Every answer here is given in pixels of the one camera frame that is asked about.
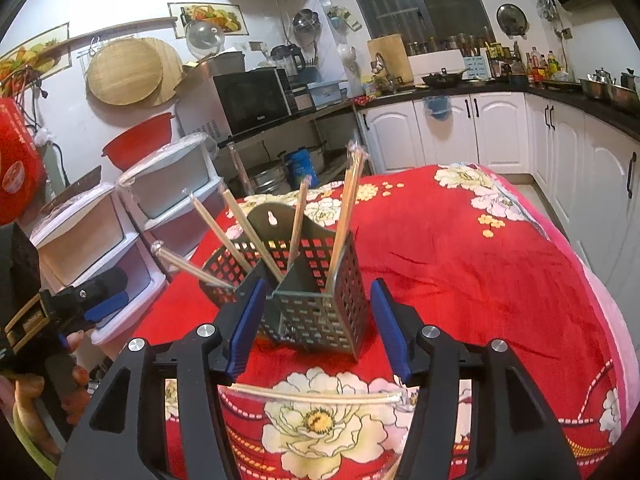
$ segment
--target hand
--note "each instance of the hand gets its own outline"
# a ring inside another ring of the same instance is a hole
[[[66,338],[69,344],[69,353],[75,352],[83,339],[83,331],[70,334]],[[73,378],[78,384],[78,389],[62,400],[62,408],[68,415],[66,421],[75,426],[84,413],[91,396],[84,389],[84,386],[89,382],[89,372],[76,366],[73,370]],[[56,456],[61,453],[61,450],[54,443],[33,403],[34,399],[42,394],[43,389],[44,378],[34,374],[18,376],[15,381],[15,405],[20,422],[31,441],[43,452]]]

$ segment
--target cabinet handle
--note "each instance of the cabinet handle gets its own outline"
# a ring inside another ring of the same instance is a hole
[[[636,160],[638,160],[638,156],[636,155],[636,152],[634,152],[634,154],[631,155],[631,160],[629,161],[629,171],[626,173],[626,191],[629,193],[629,198],[633,198],[634,196],[634,191],[631,189],[631,173]]]

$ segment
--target red blanket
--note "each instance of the red blanket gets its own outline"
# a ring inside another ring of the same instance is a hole
[[[363,178],[351,229],[365,289],[368,295],[371,282],[382,277],[397,301],[454,338],[479,345],[498,337],[507,341],[564,427],[585,478],[622,430],[616,388],[616,373],[622,372],[614,366],[608,327],[596,318],[582,270],[546,238],[511,191],[479,168],[457,165]],[[341,193],[340,184],[310,192],[305,213],[335,228]],[[250,199],[241,203],[246,210],[266,200],[293,204],[295,193]],[[218,221],[238,234],[226,211]],[[203,264],[219,246],[207,235],[192,261]],[[175,340],[211,321],[216,311],[196,279],[181,273],[136,336],[152,344]],[[372,319],[357,363],[341,355],[254,346],[238,382],[344,394],[404,388],[391,373]],[[466,462],[467,386],[461,381],[452,478]],[[373,478],[401,450],[412,416],[411,402],[346,413],[227,393],[225,420],[246,479]],[[175,383],[168,383],[166,394],[172,473],[185,478]]]

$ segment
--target metal mesh basket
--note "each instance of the metal mesh basket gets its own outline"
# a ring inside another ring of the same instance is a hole
[[[294,216],[294,208],[279,203],[261,204],[248,215],[258,236],[283,270],[289,258]],[[324,290],[334,238],[333,231],[304,217],[300,254],[283,282],[268,297],[262,332],[276,342],[294,344],[306,350],[346,352],[357,358],[367,328],[368,301],[351,234],[342,250],[332,290]],[[235,240],[235,244],[252,265],[261,262],[244,234]],[[270,275],[264,263],[260,267],[261,272]],[[245,293],[244,270],[226,248],[216,251],[204,268],[230,284],[223,288],[200,283],[214,303],[235,301],[236,294]],[[270,283],[277,284],[272,275],[270,278],[273,279]]]

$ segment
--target round wooden board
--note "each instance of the round wooden board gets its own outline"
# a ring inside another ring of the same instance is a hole
[[[175,95],[175,87],[182,79],[182,60],[176,50],[165,41],[156,38],[142,38],[142,41],[158,53],[162,62],[162,81],[149,97],[140,101],[140,105],[158,106]]]
[[[142,40],[116,40],[101,48],[86,73],[89,90],[110,105],[130,105],[148,97],[162,80],[158,53]]]

